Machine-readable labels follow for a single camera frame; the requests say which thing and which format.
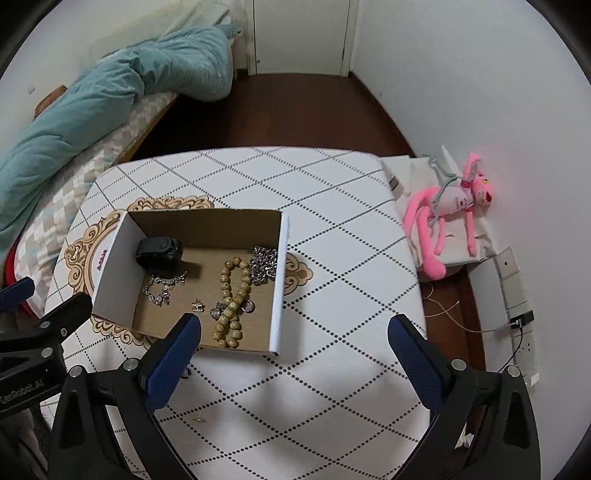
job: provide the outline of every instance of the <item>blue gripper pad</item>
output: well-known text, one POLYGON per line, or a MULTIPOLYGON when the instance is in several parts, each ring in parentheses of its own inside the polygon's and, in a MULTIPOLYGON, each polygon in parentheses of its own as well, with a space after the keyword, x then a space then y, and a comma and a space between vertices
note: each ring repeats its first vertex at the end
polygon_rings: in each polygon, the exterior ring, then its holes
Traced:
POLYGON ((19 303, 34 293, 35 284, 29 277, 22 278, 13 285, 0 290, 0 313, 14 310, 19 303))
POLYGON ((441 372, 428 358, 425 351, 426 345, 422 342, 431 348, 436 348, 423 339, 404 315, 396 315, 390 319, 388 324, 390 348, 404 368, 422 404, 429 410, 439 412, 445 403, 446 379, 441 377, 441 372))
POLYGON ((148 377, 145 406, 150 413, 166 406, 200 341, 199 318, 191 315, 148 377))

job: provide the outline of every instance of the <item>pink stuffed toy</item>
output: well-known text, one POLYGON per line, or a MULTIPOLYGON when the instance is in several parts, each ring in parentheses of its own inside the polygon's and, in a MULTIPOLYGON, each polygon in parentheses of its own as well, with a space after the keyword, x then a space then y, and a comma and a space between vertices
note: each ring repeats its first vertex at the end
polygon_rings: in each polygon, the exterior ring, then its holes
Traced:
POLYGON ((460 186, 449 186, 441 191, 440 187, 431 187, 415 193, 408 203, 402 226, 404 233, 410 238, 410 232, 416 219, 418 241, 423 255, 425 273, 433 280, 445 277, 445 265, 439 261, 438 255, 443 252, 445 243, 445 216, 452 213, 466 211, 466 234, 468 238, 468 252, 476 256, 476 238, 474 237, 474 204, 479 203, 488 207, 492 202, 492 188, 489 180, 479 170, 477 163, 480 157, 470 153, 464 168, 464 175, 460 186), (435 217, 439 224, 439 236, 435 248, 431 246, 429 220, 435 217))

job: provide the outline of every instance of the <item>plush toy head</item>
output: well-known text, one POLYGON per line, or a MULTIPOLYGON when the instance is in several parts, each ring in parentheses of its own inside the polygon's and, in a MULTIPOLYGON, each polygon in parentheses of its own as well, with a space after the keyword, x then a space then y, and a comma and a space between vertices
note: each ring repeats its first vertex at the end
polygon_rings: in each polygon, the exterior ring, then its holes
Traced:
POLYGON ((462 187, 472 191, 474 200, 484 207, 488 207, 492 202, 492 186, 484 174, 478 168, 480 156, 475 153, 470 153, 466 167, 464 168, 464 176, 462 178, 462 187))

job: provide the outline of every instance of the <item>red fabric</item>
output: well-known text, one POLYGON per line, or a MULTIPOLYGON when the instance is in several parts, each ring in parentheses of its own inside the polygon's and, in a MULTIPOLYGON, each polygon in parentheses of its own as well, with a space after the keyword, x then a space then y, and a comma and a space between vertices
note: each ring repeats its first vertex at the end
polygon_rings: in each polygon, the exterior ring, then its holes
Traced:
MULTIPOLYGON (((6 257, 6 262, 4 264, 4 285, 9 287, 17 282, 17 277, 14 274, 14 261, 17 256, 17 246, 18 246, 19 238, 17 241, 14 242, 12 248, 8 251, 8 256, 6 257)), ((33 313, 31 307, 26 301, 21 302, 22 309, 27 312, 28 315, 33 317, 34 319, 37 318, 37 315, 33 313)))

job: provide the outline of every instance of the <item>white box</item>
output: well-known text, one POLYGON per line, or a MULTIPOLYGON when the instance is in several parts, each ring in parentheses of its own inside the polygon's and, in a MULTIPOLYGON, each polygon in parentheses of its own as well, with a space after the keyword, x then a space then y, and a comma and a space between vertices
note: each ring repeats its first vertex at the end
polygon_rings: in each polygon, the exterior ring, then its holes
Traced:
MULTIPOLYGON (((276 210, 157 209, 126 212, 112 236, 111 245, 102 261, 102 272, 93 292, 93 315, 138 333, 163 338, 183 313, 191 312, 191 303, 199 299, 205 312, 198 313, 202 324, 200 346, 220 348, 212 338, 215 321, 209 310, 222 299, 221 269, 234 256, 252 257, 247 250, 257 245, 277 248, 275 281, 252 286, 255 311, 242 313, 243 339, 237 350, 279 354, 285 259, 287 256, 289 220, 276 210), (185 285, 170 291, 170 305, 158 307, 141 293, 150 276, 136 263, 138 243, 147 236, 170 236, 184 245, 179 266, 187 271, 185 285)), ((241 272, 230 276, 235 289, 241 272)), ((153 295, 161 286, 151 287, 153 295)))

